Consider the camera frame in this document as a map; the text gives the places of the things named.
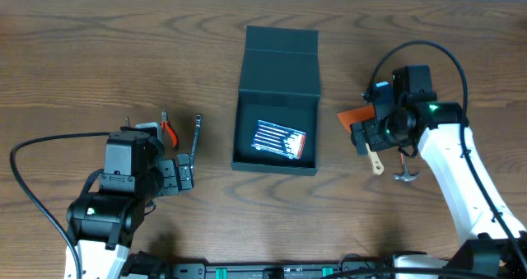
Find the small black-handled hammer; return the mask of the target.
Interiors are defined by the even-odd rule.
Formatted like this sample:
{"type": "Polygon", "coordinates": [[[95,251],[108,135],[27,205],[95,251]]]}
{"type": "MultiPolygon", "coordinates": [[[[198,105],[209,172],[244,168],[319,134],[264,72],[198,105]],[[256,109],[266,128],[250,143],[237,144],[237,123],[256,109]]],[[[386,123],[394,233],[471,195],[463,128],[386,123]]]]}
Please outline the small black-handled hammer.
{"type": "Polygon", "coordinates": [[[401,174],[394,174],[393,175],[393,178],[394,178],[395,181],[412,182],[412,181],[414,181],[415,179],[417,179],[421,175],[420,172],[418,172],[416,174],[411,174],[409,172],[406,156],[404,154],[400,154],[400,160],[401,160],[401,164],[402,164],[403,170],[402,170],[401,174]]]}

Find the blue screwdriver bit case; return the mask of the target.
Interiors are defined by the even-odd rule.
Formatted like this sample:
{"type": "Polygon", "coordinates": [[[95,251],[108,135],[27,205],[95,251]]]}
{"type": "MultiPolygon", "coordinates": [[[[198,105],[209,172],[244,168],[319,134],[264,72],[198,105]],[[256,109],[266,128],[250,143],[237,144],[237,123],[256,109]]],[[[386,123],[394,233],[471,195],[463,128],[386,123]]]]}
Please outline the blue screwdriver bit case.
{"type": "Polygon", "coordinates": [[[251,146],[290,160],[299,160],[306,142],[306,133],[279,124],[259,120],[251,146]]]}

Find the orange scraper wooden handle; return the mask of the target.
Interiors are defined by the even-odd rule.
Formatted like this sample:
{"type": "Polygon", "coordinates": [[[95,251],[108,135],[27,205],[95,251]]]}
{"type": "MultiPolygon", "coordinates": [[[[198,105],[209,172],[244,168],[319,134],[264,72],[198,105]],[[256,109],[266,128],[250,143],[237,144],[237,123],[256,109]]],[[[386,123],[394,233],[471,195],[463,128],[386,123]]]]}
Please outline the orange scraper wooden handle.
{"type": "MultiPolygon", "coordinates": [[[[352,134],[351,125],[353,123],[360,123],[368,119],[373,119],[375,115],[374,107],[372,105],[366,105],[357,109],[350,109],[337,113],[337,117],[342,126],[347,130],[349,134],[352,134]]],[[[382,175],[384,173],[384,166],[380,161],[377,153],[370,149],[369,144],[366,144],[367,155],[369,157],[372,173],[375,175],[382,175]]]]}

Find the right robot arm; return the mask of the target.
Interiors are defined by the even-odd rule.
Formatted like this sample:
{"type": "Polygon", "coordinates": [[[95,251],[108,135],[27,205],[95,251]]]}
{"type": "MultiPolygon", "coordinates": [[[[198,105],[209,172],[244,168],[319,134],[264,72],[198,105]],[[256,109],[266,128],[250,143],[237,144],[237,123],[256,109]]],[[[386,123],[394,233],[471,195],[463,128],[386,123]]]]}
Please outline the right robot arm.
{"type": "Polygon", "coordinates": [[[440,102],[427,65],[393,71],[392,81],[371,84],[363,98],[373,115],[350,123],[360,156],[407,147],[430,167],[453,218],[459,249],[448,259],[398,254],[394,278],[526,276],[526,227],[499,194],[478,155],[473,132],[456,102],[440,102]]]}

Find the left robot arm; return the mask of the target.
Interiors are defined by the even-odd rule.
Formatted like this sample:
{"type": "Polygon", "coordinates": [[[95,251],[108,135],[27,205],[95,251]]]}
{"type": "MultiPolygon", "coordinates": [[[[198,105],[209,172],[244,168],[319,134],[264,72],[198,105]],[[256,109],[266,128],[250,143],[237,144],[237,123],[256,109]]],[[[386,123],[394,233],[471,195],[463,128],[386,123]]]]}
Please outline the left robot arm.
{"type": "Polygon", "coordinates": [[[158,124],[123,127],[112,132],[105,145],[102,170],[87,180],[99,181],[92,192],[84,186],[67,213],[66,278],[169,278],[170,266],[147,253],[130,252],[133,236],[147,208],[159,197],[194,187],[193,152],[164,157],[158,124]]]}

